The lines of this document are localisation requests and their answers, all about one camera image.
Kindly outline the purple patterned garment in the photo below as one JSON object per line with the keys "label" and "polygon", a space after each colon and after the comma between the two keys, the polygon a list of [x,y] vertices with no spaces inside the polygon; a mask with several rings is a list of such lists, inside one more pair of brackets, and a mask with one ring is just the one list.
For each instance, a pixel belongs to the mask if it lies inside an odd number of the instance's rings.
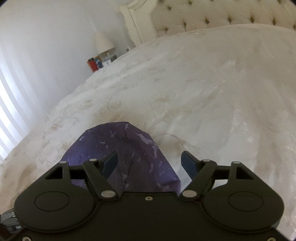
{"label": "purple patterned garment", "polygon": [[86,130],[66,151],[70,166],[118,154],[108,178],[118,192],[176,192],[181,181],[152,137],[128,122],[105,123]]}

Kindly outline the white satin bedspread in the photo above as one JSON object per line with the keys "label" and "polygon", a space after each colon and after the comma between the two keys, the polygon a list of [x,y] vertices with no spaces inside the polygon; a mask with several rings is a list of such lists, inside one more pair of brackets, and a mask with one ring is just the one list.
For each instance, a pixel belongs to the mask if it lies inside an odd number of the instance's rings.
{"label": "white satin bedspread", "polygon": [[1,163],[1,211],[96,125],[151,135],[178,173],[180,155],[240,161],[283,199],[295,238],[295,31],[246,24],[157,38],[95,72]]}

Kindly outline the white window curtain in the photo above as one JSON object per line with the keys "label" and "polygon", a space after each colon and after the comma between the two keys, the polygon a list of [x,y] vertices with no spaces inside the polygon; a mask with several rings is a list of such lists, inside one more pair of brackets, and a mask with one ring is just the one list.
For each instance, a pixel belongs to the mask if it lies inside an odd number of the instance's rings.
{"label": "white window curtain", "polygon": [[36,95],[28,96],[1,44],[1,161],[28,135],[42,113]]}

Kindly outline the red box on nightstand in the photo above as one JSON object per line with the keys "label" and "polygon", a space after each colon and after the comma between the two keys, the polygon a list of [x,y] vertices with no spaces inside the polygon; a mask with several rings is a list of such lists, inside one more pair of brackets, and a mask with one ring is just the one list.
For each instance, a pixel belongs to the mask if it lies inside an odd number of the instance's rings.
{"label": "red box on nightstand", "polygon": [[89,59],[87,61],[87,64],[92,70],[92,72],[96,72],[97,70],[103,68],[102,61],[99,56]]}

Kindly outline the white lamp left side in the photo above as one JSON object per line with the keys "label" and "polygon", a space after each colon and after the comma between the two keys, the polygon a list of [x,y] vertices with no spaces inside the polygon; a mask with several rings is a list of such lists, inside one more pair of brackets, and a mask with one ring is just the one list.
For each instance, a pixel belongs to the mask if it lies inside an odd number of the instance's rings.
{"label": "white lamp left side", "polygon": [[114,44],[102,32],[97,32],[94,36],[94,39],[95,39],[97,54],[99,55],[106,53],[115,48]]}

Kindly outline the cream tufted headboard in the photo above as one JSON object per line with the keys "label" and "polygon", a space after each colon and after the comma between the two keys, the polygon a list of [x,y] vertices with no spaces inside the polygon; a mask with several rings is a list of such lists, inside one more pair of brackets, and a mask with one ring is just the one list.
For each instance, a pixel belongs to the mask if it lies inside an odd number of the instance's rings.
{"label": "cream tufted headboard", "polygon": [[225,25],[265,24],[295,30],[295,1],[132,1],[120,12],[136,46],[158,37]]}

